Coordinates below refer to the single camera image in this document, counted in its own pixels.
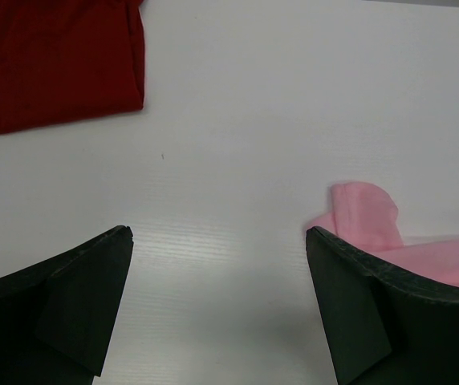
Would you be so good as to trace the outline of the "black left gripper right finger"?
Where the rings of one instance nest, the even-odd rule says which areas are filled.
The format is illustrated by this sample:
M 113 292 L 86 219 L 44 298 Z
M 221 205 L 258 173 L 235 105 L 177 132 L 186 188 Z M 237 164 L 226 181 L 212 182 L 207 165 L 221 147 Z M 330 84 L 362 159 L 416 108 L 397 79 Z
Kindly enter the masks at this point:
M 315 226 L 307 261 L 340 384 L 459 384 L 459 288 Z

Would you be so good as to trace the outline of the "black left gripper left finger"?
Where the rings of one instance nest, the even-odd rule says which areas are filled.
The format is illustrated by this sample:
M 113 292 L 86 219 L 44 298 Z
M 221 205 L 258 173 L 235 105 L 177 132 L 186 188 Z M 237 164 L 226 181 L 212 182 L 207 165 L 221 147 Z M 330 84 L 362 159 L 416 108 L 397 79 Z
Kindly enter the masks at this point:
M 91 384 L 101 376 L 132 238 L 118 225 L 0 278 L 0 384 Z

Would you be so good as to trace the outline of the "pink t shirt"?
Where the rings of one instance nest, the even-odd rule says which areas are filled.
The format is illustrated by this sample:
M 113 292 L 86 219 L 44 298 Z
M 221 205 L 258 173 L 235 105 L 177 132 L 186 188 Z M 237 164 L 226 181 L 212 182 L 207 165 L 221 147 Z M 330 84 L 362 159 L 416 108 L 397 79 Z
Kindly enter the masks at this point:
M 382 188 L 364 182 L 330 188 L 331 209 L 319 226 L 382 260 L 434 281 L 459 287 L 459 239 L 405 245 L 396 225 L 398 208 Z

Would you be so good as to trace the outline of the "dark red t shirt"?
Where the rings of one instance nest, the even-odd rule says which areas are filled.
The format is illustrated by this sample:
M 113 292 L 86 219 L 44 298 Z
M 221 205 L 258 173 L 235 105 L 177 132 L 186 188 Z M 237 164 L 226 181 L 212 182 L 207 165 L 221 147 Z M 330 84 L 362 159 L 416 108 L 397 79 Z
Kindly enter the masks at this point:
M 139 111 L 138 1 L 0 1 L 0 135 Z

